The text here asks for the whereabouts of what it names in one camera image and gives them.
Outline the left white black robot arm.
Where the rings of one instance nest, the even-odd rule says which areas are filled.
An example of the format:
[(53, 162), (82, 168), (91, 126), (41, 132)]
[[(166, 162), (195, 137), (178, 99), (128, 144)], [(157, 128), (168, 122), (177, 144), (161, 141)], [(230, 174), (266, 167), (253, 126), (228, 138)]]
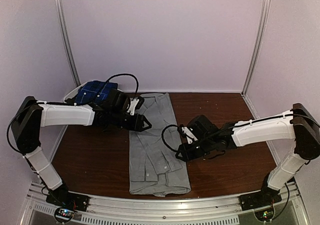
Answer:
[(47, 102), (28, 96), (7, 128), (13, 134), (15, 151), (34, 169), (48, 190), (53, 191), (51, 196), (61, 207), (69, 206), (72, 196), (65, 191), (63, 179), (43, 152), (41, 128), (114, 125), (128, 131), (143, 132), (152, 127), (144, 115), (136, 112), (144, 103), (141, 96), (130, 98), (124, 92), (112, 88), (107, 96), (97, 94), (86, 102), (78, 102), (77, 99), (75, 96), (65, 102)]

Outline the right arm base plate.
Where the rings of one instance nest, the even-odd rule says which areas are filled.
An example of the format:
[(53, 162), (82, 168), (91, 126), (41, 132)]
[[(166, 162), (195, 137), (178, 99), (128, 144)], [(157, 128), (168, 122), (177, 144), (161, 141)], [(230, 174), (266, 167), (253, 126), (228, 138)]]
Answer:
[(279, 194), (257, 191), (239, 197), (242, 211), (253, 210), (255, 218), (262, 223), (271, 222), (276, 217), (275, 203), (281, 202)]

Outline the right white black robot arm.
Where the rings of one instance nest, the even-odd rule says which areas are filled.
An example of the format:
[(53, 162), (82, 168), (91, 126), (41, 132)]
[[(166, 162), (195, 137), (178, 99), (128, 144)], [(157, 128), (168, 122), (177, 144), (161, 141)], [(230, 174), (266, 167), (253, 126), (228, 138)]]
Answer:
[(264, 178), (261, 191), (256, 195), (261, 206), (268, 205), (303, 165), (320, 156), (320, 125), (301, 103), (277, 115), (227, 122), (222, 127), (199, 115), (181, 126), (180, 131), (187, 141), (178, 147), (175, 156), (184, 162), (213, 151), (226, 152), (260, 142), (294, 141), (294, 147)]

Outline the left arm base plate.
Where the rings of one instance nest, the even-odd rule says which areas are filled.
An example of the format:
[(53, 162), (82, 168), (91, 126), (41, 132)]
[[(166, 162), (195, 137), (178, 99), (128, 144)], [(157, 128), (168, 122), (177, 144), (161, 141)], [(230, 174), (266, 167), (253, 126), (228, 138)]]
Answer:
[(66, 194), (66, 200), (58, 198), (52, 191), (49, 191), (46, 195), (46, 202), (52, 205), (56, 205), (57, 208), (53, 212), (54, 219), (59, 224), (67, 224), (75, 218), (78, 212), (86, 212), (89, 205), (89, 196), (68, 192)]

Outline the left aluminium frame post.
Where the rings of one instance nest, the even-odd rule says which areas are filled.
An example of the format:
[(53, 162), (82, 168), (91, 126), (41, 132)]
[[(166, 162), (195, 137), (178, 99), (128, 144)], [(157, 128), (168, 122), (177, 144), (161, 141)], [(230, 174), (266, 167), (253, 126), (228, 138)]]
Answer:
[(81, 84), (81, 81), (76, 68), (72, 47), (70, 43), (70, 38), (68, 34), (68, 28), (67, 28), (66, 18), (65, 18), (64, 8), (63, 8), (63, 0), (54, 0), (54, 3), (56, 7), (56, 12), (57, 12), (57, 18), (58, 18), (58, 23), (60, 27), (62, 43), (65, 50), (67, 62), (69, 65), (71, 77), (73, 79), (75, 86), (77, 87)]

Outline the white plastic basket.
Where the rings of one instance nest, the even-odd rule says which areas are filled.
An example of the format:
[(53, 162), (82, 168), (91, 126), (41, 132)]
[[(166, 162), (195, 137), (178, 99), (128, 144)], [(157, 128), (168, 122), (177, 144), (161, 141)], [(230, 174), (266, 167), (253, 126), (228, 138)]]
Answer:
[(79, 93), (79, 90), (81, 90), (81, 88), (80, 87), (76, 87), (75, 89), (70, 91), (67, 95), (64, 96), (63, 102), (64, 103), (68, 103), (68, 100), (73, 99), (74, 97), (77, 96), (77, 94)]

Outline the aluminium frame post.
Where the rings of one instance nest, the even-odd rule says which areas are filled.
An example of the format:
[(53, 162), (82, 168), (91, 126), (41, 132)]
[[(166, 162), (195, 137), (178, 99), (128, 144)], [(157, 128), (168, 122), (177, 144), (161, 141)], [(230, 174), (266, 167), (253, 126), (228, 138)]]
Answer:
[(65, 50), (67, 62), (69, 65), (71, 77), (73, 79), (75, 86), (77, 87), (81, 84), (81, 81), (76, 68), (72, 47), (70, 43), (70, 38), (68, 34), (68, 28), (67, 28), (66, 18), (65, 18), (64, 8), (63, 8), (63, 0), (54, 0), (54, 3), (56, 7), (56, 12), (57, 12), (57, 18), (58, 18), (58, 23), (60, 27), (62, 43)]
[(247, 76), (244, 82), (244, 86), (242, 89), (242, 96), (245, 97), (248, 93), (251, 81), (254, 76), (255, 68), (259, 59), (259, 54), (261, 51), (261, 46), (263, 43), (263, 38), (265, 34), (265, 30), (267, 27), (268, 17), (270, 13), (270, 7), (271, 7), (271, 1), (272, 0), (262, 0), (261, 5), (261, 12), (260, 12), (260, 18), (257, 28), (257, 34), (254, 42), (253, 52), (249, 63), (249, 68), (247, 72)]

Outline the grey long sleeve shirt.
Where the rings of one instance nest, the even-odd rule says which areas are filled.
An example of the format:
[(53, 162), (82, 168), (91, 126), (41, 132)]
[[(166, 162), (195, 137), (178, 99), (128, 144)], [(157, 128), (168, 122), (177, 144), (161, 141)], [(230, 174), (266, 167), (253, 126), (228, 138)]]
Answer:
[(183, 195), (191, 191), (187, 165), (175, 157), (182, 143), (168, 93), (142, 94), (138, 114), (152, 128), (129, 132), (129, 192), (132, 195)]

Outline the blue plaid shirt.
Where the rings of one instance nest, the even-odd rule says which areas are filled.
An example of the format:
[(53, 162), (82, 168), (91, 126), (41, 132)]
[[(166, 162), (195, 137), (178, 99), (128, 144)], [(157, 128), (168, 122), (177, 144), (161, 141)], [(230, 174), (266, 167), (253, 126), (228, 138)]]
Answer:
[(118, 83), (116, 82), (88, 81), (78, 89), (74, 102), (78, 106), (89, 103), (100, 104), (109, 96), (111, 89), (117, 88)]

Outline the right aluminium frame post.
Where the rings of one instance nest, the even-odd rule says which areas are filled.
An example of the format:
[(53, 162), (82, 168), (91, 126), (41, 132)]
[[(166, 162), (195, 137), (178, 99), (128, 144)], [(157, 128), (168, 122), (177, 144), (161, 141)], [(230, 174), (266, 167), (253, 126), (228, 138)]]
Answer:
[(259, 59), (259, 54), (261, 51), (261, 46), (263, 43), (263, 38), (265, 34), (265, 30), (267, 27), (268, 17), (270, 13), (270, 7), (271, 7), (271, 1), (272, 0), (262, 0), (261, 5), (261, 12), (260, 12), (260, 18), (257, 28), (257, 34), (254, 42), (253, 52), (249, 63), (249, 68), (247, 72), (247, 76), (244, 82), (244, 86), (242, 89), (242, 96), (245, 97), (248, 93), (251, 81), (254, 76), (255, 68)]

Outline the front aluminium rail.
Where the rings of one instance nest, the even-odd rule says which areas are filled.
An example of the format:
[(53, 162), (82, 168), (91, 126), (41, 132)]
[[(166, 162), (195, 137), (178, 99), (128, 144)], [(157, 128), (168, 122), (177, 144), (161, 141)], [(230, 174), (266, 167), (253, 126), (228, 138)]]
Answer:
[(295, 182), (280, 191), (272, 207), (244, 210), (240, 194), (190, 199), (124, 199), (91, 195), (69, 225), (262, 225), (263, 212), (274, 211), (273, 225), (308, 225), (307, 211)]

